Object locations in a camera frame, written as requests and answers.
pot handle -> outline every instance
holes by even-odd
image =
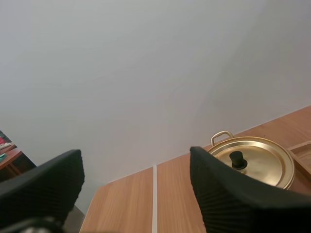
[[[221,135],[223,135],[223,134],[227,134],[230,138],[234,138],[233,134],[230,133],[229,131],[220,131],[219,133],[216,133],[216,134],[210,139],[210,144],[212,145],[212,147],[215,145],[215,142],[214,142],[215,138],[216,138],[216,137],[219,137],[219,136],[221,136]]]

wooden table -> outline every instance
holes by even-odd
[[[311,139],[311,106],[236,136],[263,137],[285,148],[303,143]],[[189,167],[187,154],[99,188],[80,232],[205,233]],[[305,182],[298,175],[293,189],[311,194]]]
[[[7,151],[6,152],[6,158],[0,163],[0,169],[3,169],[4,167],[7,168],[10,173],[13,175],[13,176],[18,176],[21,174],[21,172],[17,169],[17,167],[15,167],[12,162],[14,160],[16,160],[20,155],[22,155],[23,152],[18,149],[18,148],[15,148],[15,149],[12,149],[10,151]]]
[[[15,148],[16,148],[15,144],[11,144],[11,145],[3,148],[3,149],[0,149],[0,155],[4,154],[4,153],[6,153],[6,152],[8,152],[10,150],[13,150]]]

white wall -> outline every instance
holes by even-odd
[[[98,186],[309,105],[309,0],[0,2],[0,128]]]

black ribbed pad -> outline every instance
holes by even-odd
[[[70,150],[0,183],[0,229],[32,217],[52,216],[63,224],[83,182],[81,151]]]
[[[311,232],[311,198],[254,180],[201,147],[190,179],[208,233]]]

pot lid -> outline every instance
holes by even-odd
[[[230,139],[217,145],[214,139],[222,134]],[[236,137],[222,131],[211,139],[210,154],[229,167],[251,178],[279,188],[288,189],[294,180],[294,162],[282,146],[265,138]]]

